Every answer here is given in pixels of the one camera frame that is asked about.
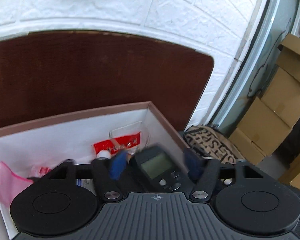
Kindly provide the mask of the stacked brown cardboard boxes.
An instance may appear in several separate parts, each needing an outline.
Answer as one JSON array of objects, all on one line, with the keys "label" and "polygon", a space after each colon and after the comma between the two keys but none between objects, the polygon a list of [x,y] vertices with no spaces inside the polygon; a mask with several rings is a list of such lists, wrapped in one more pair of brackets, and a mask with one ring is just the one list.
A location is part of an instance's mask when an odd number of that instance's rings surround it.
[{"label": "stacked brown cardboard boxes", "polygon": [[274,153],[300,118],[300,38],[288,34],[279,49],[276,74],[230,135],[254,165]]}]

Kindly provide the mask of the pink cloth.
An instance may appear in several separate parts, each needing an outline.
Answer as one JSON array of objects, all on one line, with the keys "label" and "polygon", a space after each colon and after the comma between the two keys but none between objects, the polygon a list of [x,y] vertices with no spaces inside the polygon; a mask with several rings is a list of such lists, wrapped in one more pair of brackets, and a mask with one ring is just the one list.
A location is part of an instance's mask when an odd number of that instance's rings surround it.
[{"label": "pink cloth", "polygon": [[30,179],[15,174],[3,161],[0,161],[0,204],[10,207],[14,198],[33,184]]}]

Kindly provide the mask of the brown cardboard storage box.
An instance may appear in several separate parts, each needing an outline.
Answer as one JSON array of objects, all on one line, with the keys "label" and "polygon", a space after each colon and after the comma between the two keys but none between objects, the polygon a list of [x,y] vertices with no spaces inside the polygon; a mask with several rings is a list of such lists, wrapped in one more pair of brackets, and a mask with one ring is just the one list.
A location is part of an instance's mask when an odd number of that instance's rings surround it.
[{"label": "brown cardboard storage box", "polygon": [[[0,161],[27,176],[33,166],[58,165],[65,159],[79,164],[95,157],[94,143],[117,128],[141,122],[149,143],[164,146],[183,170],[187,144],[152,102],[138,102],[77,111],[0,128]],[[0,239],[8,233],[0,212]]]}]

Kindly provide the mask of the red plastic packet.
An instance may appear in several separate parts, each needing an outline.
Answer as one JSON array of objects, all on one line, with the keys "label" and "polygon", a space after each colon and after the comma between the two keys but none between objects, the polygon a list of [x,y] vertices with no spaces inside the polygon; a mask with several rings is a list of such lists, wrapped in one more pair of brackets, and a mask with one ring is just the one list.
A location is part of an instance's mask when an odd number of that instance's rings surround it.
[{"label": "red plastic packet", "polygon": [[141,132],[110,138],[93,144],[97,158],[110,159],[121,150],[126,150],[133,155],[141,143]]}]

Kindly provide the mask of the letter patterned beige cloth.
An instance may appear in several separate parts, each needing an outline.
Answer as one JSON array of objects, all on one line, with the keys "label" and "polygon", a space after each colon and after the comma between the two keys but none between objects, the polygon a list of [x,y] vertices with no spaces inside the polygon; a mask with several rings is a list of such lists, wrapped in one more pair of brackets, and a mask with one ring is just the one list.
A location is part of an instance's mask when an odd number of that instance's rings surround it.
[{"label": "letter patterned beige cloth", "polygon": [[227,137],[210,126],[191,126],[184,132],[184,140],[202,157],[217,159],[222,164],[245,159]]}]

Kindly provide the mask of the clear plastic case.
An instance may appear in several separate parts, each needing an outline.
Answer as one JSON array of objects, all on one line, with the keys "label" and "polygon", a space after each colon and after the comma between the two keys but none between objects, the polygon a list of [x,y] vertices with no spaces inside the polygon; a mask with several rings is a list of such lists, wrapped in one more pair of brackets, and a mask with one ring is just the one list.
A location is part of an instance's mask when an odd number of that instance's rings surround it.
[{"label": "clear plastic case", "polygon": [[134,134],[138,132],[141,132],[141,143],[138,150],[136,151],[139,152],[143,148],[148,146],[151,137],[149,130],[147,129],[145,124],[141,121],[113,129],[112,131],[109,132],[109,138],[115,138],[115,137]]}]

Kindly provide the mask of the dark brown wooden headboard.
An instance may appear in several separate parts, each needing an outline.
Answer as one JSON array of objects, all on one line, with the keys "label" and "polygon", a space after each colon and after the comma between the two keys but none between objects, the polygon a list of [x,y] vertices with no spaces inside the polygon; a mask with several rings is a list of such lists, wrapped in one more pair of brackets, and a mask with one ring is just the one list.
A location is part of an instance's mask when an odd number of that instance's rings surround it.
[{"label": "dark brown wooden headboard", "polygon": [[101,31],[45,31],[0,41],[0,128],[150,101],[186,127],[214,67],[177,44]]}]

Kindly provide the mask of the black digital timer device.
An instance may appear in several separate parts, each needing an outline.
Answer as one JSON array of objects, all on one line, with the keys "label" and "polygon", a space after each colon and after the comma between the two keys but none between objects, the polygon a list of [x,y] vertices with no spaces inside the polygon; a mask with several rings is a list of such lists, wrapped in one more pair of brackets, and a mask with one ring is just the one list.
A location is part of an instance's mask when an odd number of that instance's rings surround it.
[{"label": "black digital timer device", "polygon": [[144,148],[134,154],[129,166],[134,178],[149,192],[189,193],[194,184],[160,145]]}]

